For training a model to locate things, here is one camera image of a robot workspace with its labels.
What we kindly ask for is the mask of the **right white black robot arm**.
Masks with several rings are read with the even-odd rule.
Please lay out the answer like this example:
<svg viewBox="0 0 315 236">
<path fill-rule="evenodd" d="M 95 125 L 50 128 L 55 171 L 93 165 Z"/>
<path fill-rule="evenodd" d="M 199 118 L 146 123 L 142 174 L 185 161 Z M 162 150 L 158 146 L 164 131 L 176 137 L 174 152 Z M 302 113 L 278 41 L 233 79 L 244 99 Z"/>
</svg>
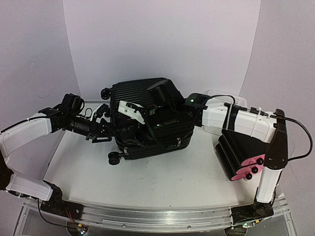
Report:
<svg viewBox="0 0 315 236">
<path fill-rule="evenodd" d="M 274 113 L 263 112 L 260 108 L 245 108 L 234 103 L 219 105 L 214 101 L 217 95 L 208 96 L 199 93 L 191 94 L 184 99 L 179 92 L 153 92 L 152 98 L 158 107 L 168 106 L 172 112 L 188 111 L 191 119 L 186 118 L 181 124 L 190 126 L 213 126 L 221 129 L 225 139 L 230 139 L 226 144 L 217 147 L 218 152 L 227 159 L 229 151 L 240 151 L 238 144 L 245 138 L 255 138 L 266 145 L 263 159 L 263 170 L 254 202 L 246 206 L 232 209 L 234 224 L 246 221 L 260 220 L 273 214 L 273 201 L 281 173 L 287 163 L 288 157 L 286 122 L 290 121 L 299 125 L 307 134 L 310 147 L 313 140 L 310 132 L 299 121 L 288 118 L 284 112 L 277 109 Z"/>
</svg>

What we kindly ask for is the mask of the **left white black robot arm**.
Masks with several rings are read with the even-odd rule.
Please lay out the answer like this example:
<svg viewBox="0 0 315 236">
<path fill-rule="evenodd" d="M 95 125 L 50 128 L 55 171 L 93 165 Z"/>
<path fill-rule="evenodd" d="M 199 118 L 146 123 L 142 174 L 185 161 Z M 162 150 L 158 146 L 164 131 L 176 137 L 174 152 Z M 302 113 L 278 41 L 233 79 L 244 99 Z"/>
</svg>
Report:
<svg viewBox="0 0 315 236">
<path fill-rule="evenodd" d="M 35 198 L 47 206 L 47 211 L 62 215 L 71 208 L 65 202 L 63 193 L 56 185 L 27 177 L 8 167 L 10 154 L 27 143 L 59 130 L 80 134 L 93 143 L 109 142 L 115 136 L 113 125 L 102 118 L 108 109 L 106 104 L 92 113 L 91 120 L 83 118 L 80 113 L 84 100 L 72 93 L 67 93 L 60 104 L 45 108 L 37 114 L 20 121 L 0 132 L 0 188 L 2 191 Z"/>
</svg>

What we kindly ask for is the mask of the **black ribbed hard-shell suitcase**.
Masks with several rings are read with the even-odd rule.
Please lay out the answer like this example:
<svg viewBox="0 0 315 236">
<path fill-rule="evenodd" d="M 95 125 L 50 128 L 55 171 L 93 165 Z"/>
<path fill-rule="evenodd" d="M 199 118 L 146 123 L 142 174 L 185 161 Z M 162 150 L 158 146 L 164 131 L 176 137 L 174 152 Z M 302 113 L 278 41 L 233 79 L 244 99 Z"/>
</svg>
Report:
<svg viewBox="0 0 315 236">
<path fill-rule="evenodd" d="M 100 95 L 102 99 L 110 100 L 110 121 L 116 131 L 115 141 L 119 149 L 118 152 L 108 154 L 111 165 L 117 165 L 120 158 L 142 159 L 181 150 L 189 145 L 193 135 L 193 124 L 190 133 L 153 131 L 157 109 L 166 106 L 177 110 L 177 107 L 185 103 L 184 97 L 170 79 L 148 78 L 119 82 L 111 88 L 104 88 Z M 140 113 L 145 124 L 119 113 L 118 106 L 121 100 L 141 105 L 144 109 Z M 177 138 L 181 138 L 180 147 L 177 147 Z M 128 148 L 128 156 L 124 154 L 124 147 Z"/>
</svg>

